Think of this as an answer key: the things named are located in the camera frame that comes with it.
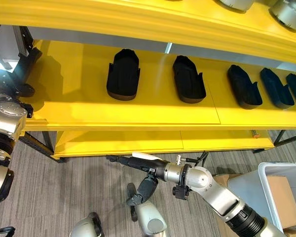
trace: white plastic bin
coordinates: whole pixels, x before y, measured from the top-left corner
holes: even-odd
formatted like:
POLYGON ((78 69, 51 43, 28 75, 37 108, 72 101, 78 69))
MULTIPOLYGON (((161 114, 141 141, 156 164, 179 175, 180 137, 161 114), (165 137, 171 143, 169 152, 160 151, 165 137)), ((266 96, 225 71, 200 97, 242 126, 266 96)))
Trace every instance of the white plastic bin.
POLYGON ((267 175, 286 176, 296 201, 296 163, 261 163, 258 170, 229 179, 228 187, 260 216, 272 221, 283 231, 267 175))

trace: shelving unit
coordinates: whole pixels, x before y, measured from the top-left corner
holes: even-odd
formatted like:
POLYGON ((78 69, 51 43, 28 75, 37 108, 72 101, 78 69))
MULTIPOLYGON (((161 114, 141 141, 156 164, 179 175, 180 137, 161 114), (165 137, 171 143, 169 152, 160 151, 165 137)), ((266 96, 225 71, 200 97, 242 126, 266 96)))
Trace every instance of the shelving unit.
MULTIPOLYGON (((0 0, 0 24, 156 40, 296 63, 296 33, 276 22, 262 2, 240 14, 215 0, 0 0)), ((109 63, 121 48, 52 40, 38 40, 35 46, 43 56, 27 81, 36 93, 22 99, 34 108, 23 133, 58 131, 55 159, 134 150, 263 150, 274 147, 268 129, 296 129, 296 104, 286 110, 272 105, 260 66, 237 64, 258 82, 263 100, 258 108, 244 110, 227 79, 230 62, 189 57, 203 72, 207 96, 186 104, 176 94, 176 55, 136 50, 141 68, 137 96, 118 101, 108 96, 106 81, 109 63), (261 137, 252 138, 251 129, 259 129, 261 137)), ((272 70, 286 84, 290 72, 272 70)), ((23 141, 44 147, 28 133, 23 141)), ((47 150, 40 152, 50 156, 52 148, 47 150)))
POLYGON ((0 0, 0 24, 173 42, 296 63, 296 33, 268 9, 260 1, 240 14, 214 0, 0 0))
MULTIPOLYGON (((259 78, 260 66, 238 64, 258 82, 263 100, 258 108, 245 110, 228 82, 230 62, 190 57, 203 72, 207 96, 187 104, 176 94, 176 55, 136 50, 141 68, 137 96, 118 101, 107 94, 106 81, 120 48, 43 40, 36 46, 43 56, 28 79, 36 93, 23 99, 34 107, 26 131, 296 129, 296 104, 287 110, 272 105, 259 78)), ((273 71, 286 84, 290 72, 273 71)))

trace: robotic arm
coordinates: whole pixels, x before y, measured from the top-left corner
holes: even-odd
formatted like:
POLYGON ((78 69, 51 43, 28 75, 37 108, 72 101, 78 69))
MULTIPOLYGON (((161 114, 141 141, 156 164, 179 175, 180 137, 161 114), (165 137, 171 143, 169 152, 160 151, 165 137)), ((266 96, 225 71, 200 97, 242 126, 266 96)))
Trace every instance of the robotic arm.
MULTIPOLYGON (((23 35, 28 35, 26 27, 20 27, 23 35)), ((26 84, 26 80, 36 60, 42 55, 33 48, 33 39, 27 41, 29 54, 19 54, 20 60, 12 73, 0 70, 0 202, 9 194, 14 173, 8 168, 11 153, 15 142, 18 140, 22 129, 25 127, 26 118, 31 118, 33 108, 29 104, 21 103, 18 98, 30 97, 34 89, 26 84)), ((0 229, 0 234, 13 236, 13 227, 0 229)))
MULTIPOLYGON (((187 199, 190 191, 197 192, 240 237, 285 236, 266 218, 262 218, 246 205, 242 199, 218 184, 211 173, 203 167, 191 167, 189 164, 180 166, 141 153, 133 153, 130 158, 110 155, 107 156, 107 159, 145 171, 151 179, 157 178, 176 183, 177 185, 173 188, 173 195, 176 198, 187 199)), ((145 202, 153 193, 142 192, 141 185, 132 198, 133 202, 138 203, 139 200, 145 202)))

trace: cable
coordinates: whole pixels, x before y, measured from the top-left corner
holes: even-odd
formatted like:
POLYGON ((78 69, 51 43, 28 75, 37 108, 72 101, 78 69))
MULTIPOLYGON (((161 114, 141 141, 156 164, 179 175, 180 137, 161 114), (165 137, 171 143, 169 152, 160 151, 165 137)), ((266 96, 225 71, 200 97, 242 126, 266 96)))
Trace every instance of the cable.
POLYGON ((197 158, 197 163, 195 163, 195 166, 198 166, 200 164, 200 162, 202 162, 202 167, 204 167, 208 154, 209 154, 209 152, 203 151, 201 157, 197 158))
POLYGON ((5 237, 12 237, 14 235, 15 228, 14 227, 4 227, 0 229, 0 235, 7 234, 5 237))

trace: gray carpet floor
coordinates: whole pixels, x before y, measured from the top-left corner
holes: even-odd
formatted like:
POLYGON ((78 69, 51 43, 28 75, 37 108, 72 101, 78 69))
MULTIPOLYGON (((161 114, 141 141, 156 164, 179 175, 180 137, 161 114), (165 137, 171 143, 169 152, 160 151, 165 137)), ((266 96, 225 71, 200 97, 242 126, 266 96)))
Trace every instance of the gray carpet floor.
MULTIPOLYGON (((270 132, 273 140, 279 131, 270 132)), ((296 135, 288 131, 284 139, 296 135)), ((188 153, 195 158, 201 153, 188 153)), ((160 154, 175 161, 176 154, 160 154)), ((213 174, 247 173, 264 161, 296 162, 296 142, 254 155, 251 151, 211 152, 205 167, 213 174)), ((0 227, 14 226, 16 237, 68 237, 76 222, 96 211, 107 237, 139 237, 130 218, 126 186, 145 174, 109 163, 104 157, 70 158, 56 163, 18 142, 10 169, 15 172, 8 198, 0 203, 0 227)), ((191 193, 172 196, 173 184, 160 181, 151 201, 168 223, 172 237, 220 237, 215 213, 191 193)))

